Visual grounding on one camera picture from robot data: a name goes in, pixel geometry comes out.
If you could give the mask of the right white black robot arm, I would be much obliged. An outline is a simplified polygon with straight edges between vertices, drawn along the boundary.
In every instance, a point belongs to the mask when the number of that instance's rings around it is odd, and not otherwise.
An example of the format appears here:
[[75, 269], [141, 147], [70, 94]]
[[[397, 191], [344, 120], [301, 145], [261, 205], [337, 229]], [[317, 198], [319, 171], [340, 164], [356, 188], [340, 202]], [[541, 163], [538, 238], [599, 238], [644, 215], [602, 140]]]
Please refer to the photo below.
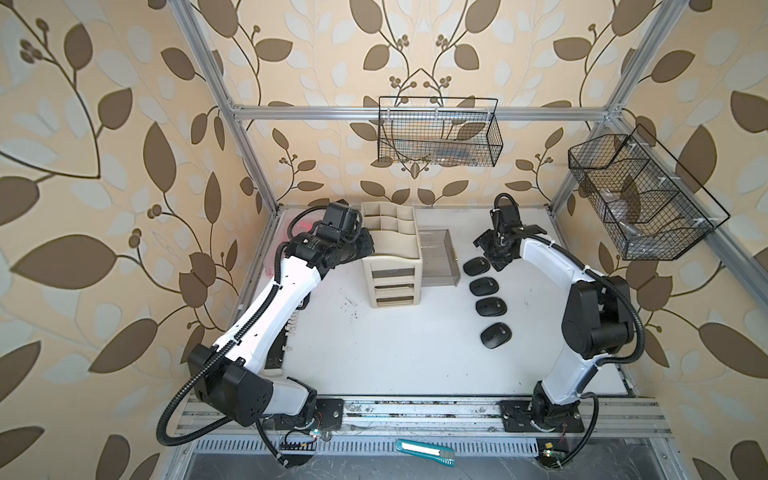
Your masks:
[[646, 345], [643, 322], [626, 280], [592, 269], [547, 239], [541, 227], [525, 225], [510, 194], [496, 196], [490, 217], [492, 228], [474, 241], [490, 266], [501, 271], [522, 259], [567, 294], [561, 321], [565, 346], [534, 387], [528, 413], [532, 425], [550, 431], [576, 413], [589, 396], [586, 386], [602, 366], [631, 364], [641, 357]]

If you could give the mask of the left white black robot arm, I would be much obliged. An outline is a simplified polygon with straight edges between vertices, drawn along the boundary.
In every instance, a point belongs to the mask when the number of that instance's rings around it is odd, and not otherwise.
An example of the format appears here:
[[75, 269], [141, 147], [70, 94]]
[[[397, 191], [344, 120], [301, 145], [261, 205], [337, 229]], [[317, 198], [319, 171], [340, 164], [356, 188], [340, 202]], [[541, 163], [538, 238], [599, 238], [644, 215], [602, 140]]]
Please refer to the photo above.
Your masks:
[[[156, 427], [157, 441], [167, 447], [196, 440], [230, 422], [263, 427], [269, 416], [315, 419], [315, 390], [291, 378], [263, 376], [268, 353], [290, 317], [309, 299], [327, 273], [366, 258], [374, 242], [361, 211], [343, 204], [320, 207], [323, 216], [309, 230], [287, 232], [275, 251], [273, 277], [242, 316], [212, 346], [190, 352], [189, 380], [170, 400]], [[191, 433], [168, 433], [171, 417], [189, 395], [213, 407], [220, 419]]]

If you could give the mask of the beige drawer organizer cabinet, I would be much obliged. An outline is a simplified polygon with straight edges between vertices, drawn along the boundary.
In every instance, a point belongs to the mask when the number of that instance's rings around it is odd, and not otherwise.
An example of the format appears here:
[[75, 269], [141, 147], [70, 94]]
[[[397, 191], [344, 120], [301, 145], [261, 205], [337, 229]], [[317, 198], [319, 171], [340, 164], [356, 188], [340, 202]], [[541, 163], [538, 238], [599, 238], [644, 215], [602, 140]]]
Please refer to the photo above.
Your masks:
[[415, 209], [389, 202], [361, 204], [374, 252], [362, 259], [372, 307], [418, 305], [423, 255]]

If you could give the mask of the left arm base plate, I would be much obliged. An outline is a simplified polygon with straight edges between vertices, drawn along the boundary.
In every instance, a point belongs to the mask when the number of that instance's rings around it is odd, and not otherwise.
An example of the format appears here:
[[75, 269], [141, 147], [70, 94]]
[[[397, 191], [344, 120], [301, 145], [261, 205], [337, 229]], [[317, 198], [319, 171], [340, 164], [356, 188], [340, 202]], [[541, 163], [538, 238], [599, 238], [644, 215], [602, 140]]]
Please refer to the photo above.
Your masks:
[[345, 402], [341, 398], [310, 398], [296, 416], [273, 414], [263, 423], [270, 430], [339, 430], [343, 421]]

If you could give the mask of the black computer mouse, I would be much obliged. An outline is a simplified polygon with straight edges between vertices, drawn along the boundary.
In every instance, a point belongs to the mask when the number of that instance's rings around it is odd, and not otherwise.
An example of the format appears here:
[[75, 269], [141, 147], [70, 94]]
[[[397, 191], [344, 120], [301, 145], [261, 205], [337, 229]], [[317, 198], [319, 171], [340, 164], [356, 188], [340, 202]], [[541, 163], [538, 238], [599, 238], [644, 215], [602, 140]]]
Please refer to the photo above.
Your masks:
[[511, 337], [511, 328], [503, 322], [496, 322], [488, 326], [480, 334], [481, 343], [490, 350], [504, 345]]
[[475, 310], [481, 317], [499, 317], [505, 315], [508, 308], [503, 299], [488, 296], [476, 301]]
[[484, 297], [497, 293], [499, 284], [494, 278], [486, 276], [471, 281], [469, 289], [474, 296]]
[[470, 277], [479, 276], [490, 270], [491, 266], [489, 261], [483, 257], [478, 256], [465, 262], [462, 266], [464, 273]]

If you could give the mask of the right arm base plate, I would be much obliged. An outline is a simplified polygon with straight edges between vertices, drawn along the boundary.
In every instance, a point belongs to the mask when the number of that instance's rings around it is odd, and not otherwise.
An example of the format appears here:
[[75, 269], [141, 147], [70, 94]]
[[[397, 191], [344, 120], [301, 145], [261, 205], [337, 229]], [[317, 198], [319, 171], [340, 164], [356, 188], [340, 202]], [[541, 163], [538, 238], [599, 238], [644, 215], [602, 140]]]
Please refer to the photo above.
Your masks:
[[506, 433], [569, 434], [584, 433], [586, 430], [583, 420], [573, 410], [538, 425], [532, 422], [529, 399], [501, 400], [498, 407]]

